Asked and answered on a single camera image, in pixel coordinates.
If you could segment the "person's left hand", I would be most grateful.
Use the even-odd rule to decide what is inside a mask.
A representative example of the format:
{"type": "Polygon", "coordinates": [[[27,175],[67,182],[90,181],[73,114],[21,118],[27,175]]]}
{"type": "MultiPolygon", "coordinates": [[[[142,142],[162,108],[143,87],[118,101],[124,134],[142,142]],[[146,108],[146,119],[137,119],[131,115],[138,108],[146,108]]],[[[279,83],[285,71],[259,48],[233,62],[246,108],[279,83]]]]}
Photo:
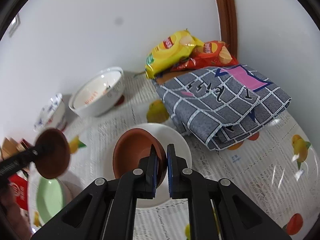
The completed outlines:
{"type": "Polygon", "coordinates": [[[16,203],[13,189],[6,185],[1,189],[1,204],[5,208],[5,217],[19,239],[30,239],[31,231],[28,223],[21,215],[20,207],[16,203]]]}

